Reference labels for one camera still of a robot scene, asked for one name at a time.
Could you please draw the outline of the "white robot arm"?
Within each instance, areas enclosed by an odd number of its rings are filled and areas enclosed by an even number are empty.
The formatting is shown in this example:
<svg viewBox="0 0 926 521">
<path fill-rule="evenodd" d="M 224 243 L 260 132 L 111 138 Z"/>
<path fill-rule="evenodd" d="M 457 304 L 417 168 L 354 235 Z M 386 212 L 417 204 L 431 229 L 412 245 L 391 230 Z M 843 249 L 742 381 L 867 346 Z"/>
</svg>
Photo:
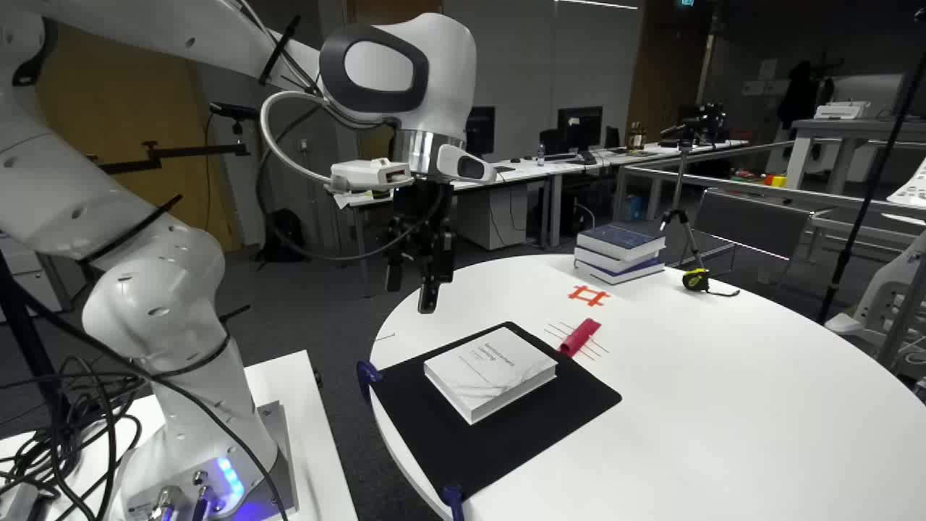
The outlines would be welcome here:
<svg viewBox="0 0 926 521">
<path fill-rule="evenodd" d="M 165 489 L 208 500 L 220 518 L 269 481 L 278 445 L 252 403 L 241 349 L 215 309 L 220 243 L 155 209 L 20 103 L 20 68 L 65 22 L 129 47 L 211 62 L 301 96 L 350 125 L 393 120 L 434 141 L 401 157 L 438 178 L 464 144 L 479 47 L 447 15 L 347 25 L 320 48 L 260 25 L 243 0 L 0 0 L 0 229 L 98 271 L 81 324 L 108 356 L 155 381 L 165 426 L 118 472 L 111 521 L 155 508 Z"/>
</svg>

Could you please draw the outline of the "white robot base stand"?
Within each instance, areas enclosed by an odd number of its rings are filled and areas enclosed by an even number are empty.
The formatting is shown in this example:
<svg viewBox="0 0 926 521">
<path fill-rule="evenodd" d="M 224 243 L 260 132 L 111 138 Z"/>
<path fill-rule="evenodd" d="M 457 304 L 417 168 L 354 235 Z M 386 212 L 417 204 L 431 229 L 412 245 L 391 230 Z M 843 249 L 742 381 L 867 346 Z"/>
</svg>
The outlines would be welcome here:
<svg viewBox="0 0 926 521">
<path fill-rule="evenodd" d="M 211 388 L 160 385 L 79 437 L 52 465 L 40 521 L 347 521 L 354 502 L 308 352 L 250 365 Z"/>
</svg>

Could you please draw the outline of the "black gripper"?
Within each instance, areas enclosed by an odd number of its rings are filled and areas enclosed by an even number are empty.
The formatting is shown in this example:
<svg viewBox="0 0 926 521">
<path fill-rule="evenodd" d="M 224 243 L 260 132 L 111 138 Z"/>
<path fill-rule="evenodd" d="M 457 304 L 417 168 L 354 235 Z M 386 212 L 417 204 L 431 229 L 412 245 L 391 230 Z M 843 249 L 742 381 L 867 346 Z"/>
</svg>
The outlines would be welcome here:
<svg viewBox="0 0 926 521">
<path fill-rule="evenodd" d="M 450 229 L 451 203 L 456 190 L 447 181 L 415 181 L 393 194 L 393 216 L 386 230 L 386 287 L 401 290 L 404 268 L 417 262 L 422 275 L 419 311 L 434 311 L 441 284 L 456 280 L 456 235 Z"/>
</svg>

